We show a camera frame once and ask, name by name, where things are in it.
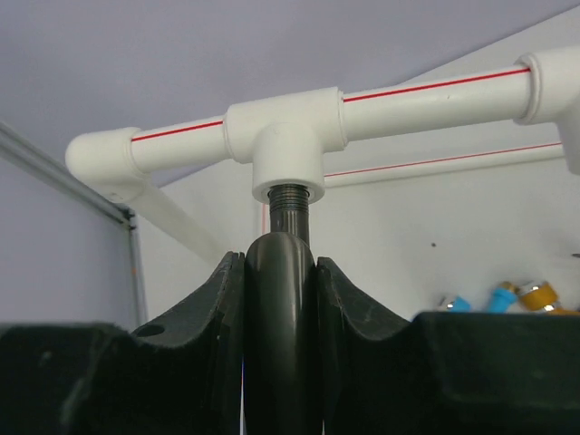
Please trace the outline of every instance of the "hole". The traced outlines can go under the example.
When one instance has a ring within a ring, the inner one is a hole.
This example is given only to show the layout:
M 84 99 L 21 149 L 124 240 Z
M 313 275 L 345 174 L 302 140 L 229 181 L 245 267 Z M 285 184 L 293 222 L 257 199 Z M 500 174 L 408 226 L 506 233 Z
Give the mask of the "hole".
M 163 334 L 165 328 L 160 324 L 146 324 L 137 331 L 138 337 L 152 337 L 153 335 Z

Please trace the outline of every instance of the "horizontal pipe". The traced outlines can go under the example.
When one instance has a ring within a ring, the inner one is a hole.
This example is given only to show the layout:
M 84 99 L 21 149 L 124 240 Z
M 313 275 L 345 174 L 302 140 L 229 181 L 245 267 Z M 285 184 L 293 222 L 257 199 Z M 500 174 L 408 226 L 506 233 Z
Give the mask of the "horizontal pipe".
M 131 153 L 145 173 L 229 159 L 221 117 L 140 131 L 131 140 Z
M 530 97 L 529 69 L 512 66 L 344 95 L 344 128 L 348 141 L 354 141 L 511 120 L 524 116 Z
M 212 266 L 226 253 L 215 238 L 151 184 L 127 205 Z
M 324 176 L 329 188 L 340 188 L 356 184 L 375 183 L 390 179 L 410 179 L 428 175 L 458 172 L 469 169 L 493 168 L 532 161 L 551 160 L 564 157 L 560 142 L 536 145 L 512 150 L 499 150 L 468 154 L 464 156 L 416 161 L 381 168 L 358 169 Z

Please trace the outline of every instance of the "gray wall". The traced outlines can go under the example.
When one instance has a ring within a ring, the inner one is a hole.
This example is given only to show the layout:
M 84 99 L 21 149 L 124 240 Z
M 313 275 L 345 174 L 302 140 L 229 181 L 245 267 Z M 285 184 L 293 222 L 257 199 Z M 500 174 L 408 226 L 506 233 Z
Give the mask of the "gray wall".
M 0 322 L 137 324 L 128 232 L 0 158 Z

